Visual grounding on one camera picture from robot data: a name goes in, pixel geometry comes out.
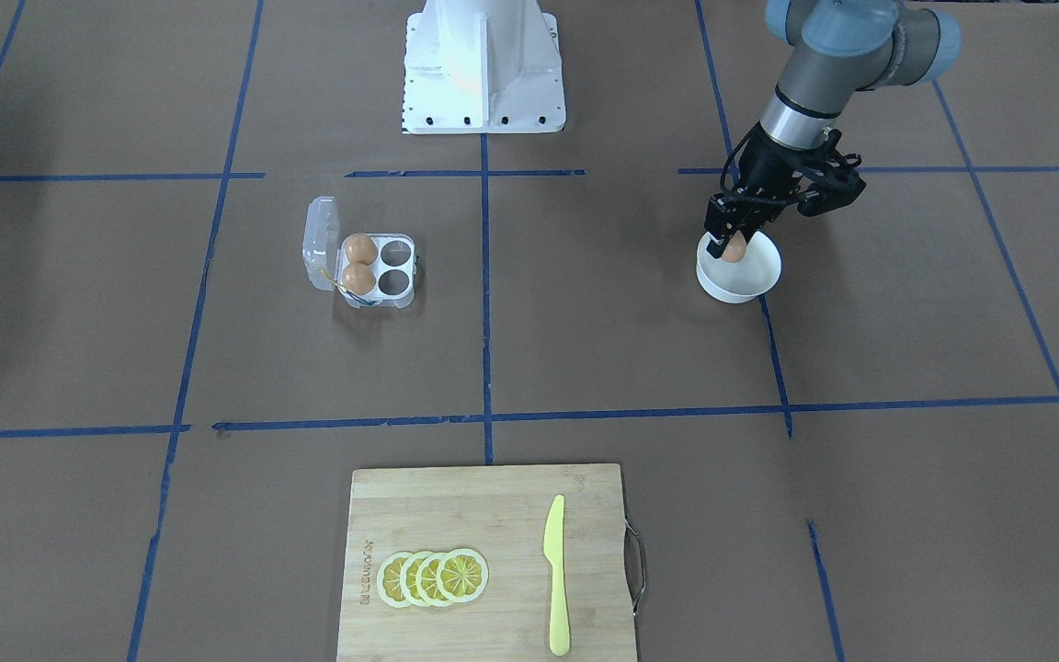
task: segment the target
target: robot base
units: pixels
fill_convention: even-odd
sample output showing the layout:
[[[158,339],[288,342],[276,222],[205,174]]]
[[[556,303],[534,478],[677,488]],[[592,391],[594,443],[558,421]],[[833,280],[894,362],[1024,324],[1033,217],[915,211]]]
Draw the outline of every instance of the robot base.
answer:
[[[537,0],[428,0],[408,18],[405,133],[551,133],[567,125],[558,21]]]

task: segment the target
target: yellow knife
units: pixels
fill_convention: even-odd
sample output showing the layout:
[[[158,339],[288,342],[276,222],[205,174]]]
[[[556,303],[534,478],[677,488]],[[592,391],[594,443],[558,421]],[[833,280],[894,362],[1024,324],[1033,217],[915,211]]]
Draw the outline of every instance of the yellow knife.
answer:
[[[555,496],[546,516],[546,533],[542,536],[541,553],[550,561],[554,575],[550,590],[550,651],[558,657],[571,650],[571,619],[567,612],[567,574],[562,570],[562,511],[567,498]]]

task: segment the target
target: knife handle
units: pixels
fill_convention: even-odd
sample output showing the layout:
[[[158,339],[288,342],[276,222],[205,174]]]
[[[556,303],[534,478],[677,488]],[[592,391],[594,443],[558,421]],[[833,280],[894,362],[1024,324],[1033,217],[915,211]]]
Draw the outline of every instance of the knife handle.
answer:
[[[554,569],[550,589],[550,651],[558,657],[571,651],[571,619],[567,612],[567,575]]]

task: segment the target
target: egg carton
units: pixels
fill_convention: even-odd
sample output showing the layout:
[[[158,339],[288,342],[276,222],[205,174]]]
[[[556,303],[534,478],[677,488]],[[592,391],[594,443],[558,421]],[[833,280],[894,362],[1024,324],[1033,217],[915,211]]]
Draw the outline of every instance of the egg carton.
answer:
[[[305,219],[302,246],[302,257],[312,286],[330,292],[336,289],[356,309],[411,305],[415,299],[415,241],[406,234],[366,233],[378,249],[378,256],[366,265],[374,274],[374,288],[359,297],[340,284],[341,273],[349,265],[340,234],[337,200],[333,196],[312,200]]]

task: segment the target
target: wooden cutting board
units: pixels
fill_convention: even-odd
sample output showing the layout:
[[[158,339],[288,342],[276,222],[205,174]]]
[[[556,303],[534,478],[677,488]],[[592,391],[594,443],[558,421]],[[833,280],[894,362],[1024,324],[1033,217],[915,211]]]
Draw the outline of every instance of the wooden cutting board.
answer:
[[[558,661],[546,643],[541,543],[559,494],[571,620],[562,659],[635,662],[617,464],[356,470],[338,661]],[[473,603],[396,609],[378,598],[375,576],[391,554],[457,548],[488,561],[488,586]]]

